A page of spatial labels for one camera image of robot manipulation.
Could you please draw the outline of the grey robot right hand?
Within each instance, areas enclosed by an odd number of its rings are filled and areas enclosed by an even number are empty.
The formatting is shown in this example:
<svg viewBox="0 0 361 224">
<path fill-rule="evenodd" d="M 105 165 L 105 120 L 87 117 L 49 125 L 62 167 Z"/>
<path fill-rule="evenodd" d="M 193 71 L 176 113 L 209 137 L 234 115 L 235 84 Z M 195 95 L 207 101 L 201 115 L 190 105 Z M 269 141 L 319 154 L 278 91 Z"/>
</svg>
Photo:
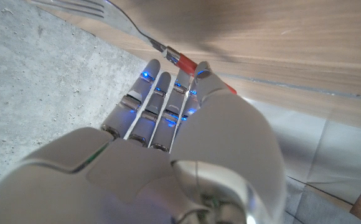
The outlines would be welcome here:
<svg viewBox="0 0 361 224">
<path fill-rule="evenodd" d="M 0 223 L 281 223 L 286 176 L 265 117 L 207 62 L 170 152 L 81 128 L 0 181 Z"/>
</svg>

